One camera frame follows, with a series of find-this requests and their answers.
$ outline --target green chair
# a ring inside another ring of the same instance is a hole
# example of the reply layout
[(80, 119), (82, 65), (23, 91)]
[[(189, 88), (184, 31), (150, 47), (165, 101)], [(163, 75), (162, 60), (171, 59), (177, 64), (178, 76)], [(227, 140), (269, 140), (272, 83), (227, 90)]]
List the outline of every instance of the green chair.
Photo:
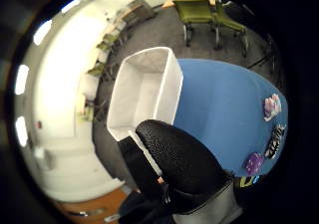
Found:
[(216, 46), (215, 49), (220, 48), (220, 43), (219, 43), (219, 29), (222, 27), (232, 29), (234, 31), (234, 36), (239, 34), (240, 41), (243, 46), (243, 52), (242, 55), (244, 57), (247, 56), (248, 52), (248, 39), (247, 39), (247, 28), (232, 19), (230, 19), (224, 12), (223, 6), (219, 0), (215, 1), (215, 8), (216, 12), (212, 14), (213, 16), (213, 23), (215, 27), (215, 32), (216, 32)]
[(191, 24), (201, 23), (213, 25), (213, 17), (210, 9), (209, 0), (172, 0), (174, 7), (183, 23), (184, 40), (189, 47)]

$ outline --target chair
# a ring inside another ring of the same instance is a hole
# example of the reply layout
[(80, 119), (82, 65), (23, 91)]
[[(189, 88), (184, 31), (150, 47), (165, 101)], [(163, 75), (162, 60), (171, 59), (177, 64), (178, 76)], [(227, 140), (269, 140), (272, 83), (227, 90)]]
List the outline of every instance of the chair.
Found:
[(81, 93), (85, 97), (84, 112), (80, 113), (83, 121), (104, 121), (107, 113), (107, 100), (105, 97), (101, 102), (97, 99), (99, 80), (95, 74), (99, 73), (101, 67), (96, 67), (81, 76)]
[(220, 43), (219, 43), (219, 28), (225, 27), (232, 29), (235, 33), (234, 36), (236, 36), (236, 33), (239, 33), (239, 38), (243, 46), (243, 52), (242, 55), (244, 57), (247, 56), (248, 52), (248, 39), (246, 36), (247, 33), (247, 28), (243, 26), (242, 24), (239, 24), (232, 19), (230, 19), (224, 12), (222, 3), (219, 0), (216, 0), (215, 2), (215, 7), (216, 7), (216, 12), (213, 13), (213, 22), (214, 22), (214, 27), (215, 27), (215, 32), (216, 32), (216, 45), (215, 49), (220, 48)]
[(110, 51), (106, 52), (100, 52), (100, 55), (98, 57), (98, 60), (93, 68), (87, 71), (88, 74), (101, 78), (103, 81), (108, 81), (109, 78), (111, 80), (115, 80), (115, 74), (114, 74), (114, 67), (118, 63), (110, 63), (108, 62), (108, 56), (110, 54)]
[(174, 7), (183, 23), (184, 39), (189, 47), (193, 23), (206, 23), (213, 25), (213, 17), (209, 0), (172, 0)]

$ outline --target chair leg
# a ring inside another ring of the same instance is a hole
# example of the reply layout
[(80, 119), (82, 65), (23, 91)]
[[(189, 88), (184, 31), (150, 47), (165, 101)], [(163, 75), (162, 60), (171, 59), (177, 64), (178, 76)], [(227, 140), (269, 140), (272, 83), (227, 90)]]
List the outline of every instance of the chair leg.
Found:
[(190, 25), (183, 25), (183, 39), (185, 40), (186, 46), (189, 47), (189, 42), (191, 38), (191, 27)]
[(243, 57), (247, 57), (248, 47), (249, 47), (247, 35), (246, 34), (241, 34), (240, 35), (240, 40), (241, 40), (241, 44), (243, 46), (242, 56)]
[(218, 50), (221, 48), (220, 46), (220, 38), (219, 38), (219, 27), (215, 26), (215, 33), (216, 33), (216, 44), (214, 50)]

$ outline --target desk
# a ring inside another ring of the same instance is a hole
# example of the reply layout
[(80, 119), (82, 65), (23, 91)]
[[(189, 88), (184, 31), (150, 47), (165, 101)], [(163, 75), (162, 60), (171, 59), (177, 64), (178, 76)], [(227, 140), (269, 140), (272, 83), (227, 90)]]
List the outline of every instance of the desk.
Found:
[[(288, 104), (272, 84), (239, 66), (202, 59), (178, 59), (183, 83), (173, 125), (200, 140), (220, 165), (247, 176), (246, 158), (263, 153), (277, 123), (288, 123)], [(278, 94), (282, 112), (266, 122), (263, 100)], [(267, 174), (284, 147), (288, 126), (274, 159), (266, 159), (257, 175)]]
[[(215, 0), (209, 0), (209, 4), (210, 4), (210, 6), (214, 6)], [(174, 4), (173, 4), (172, 0), (167, 0), (162, 4), (161, 7), (162, 8), (174, 7)]]

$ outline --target mesh chair back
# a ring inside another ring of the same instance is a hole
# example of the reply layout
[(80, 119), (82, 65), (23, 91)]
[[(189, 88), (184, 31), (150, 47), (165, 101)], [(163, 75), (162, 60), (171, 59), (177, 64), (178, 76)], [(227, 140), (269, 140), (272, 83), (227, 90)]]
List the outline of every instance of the mesh chair back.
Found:
[(206, 23), (212, 20), (208, 0), (173, 0), (172, 2), (183, 23)]

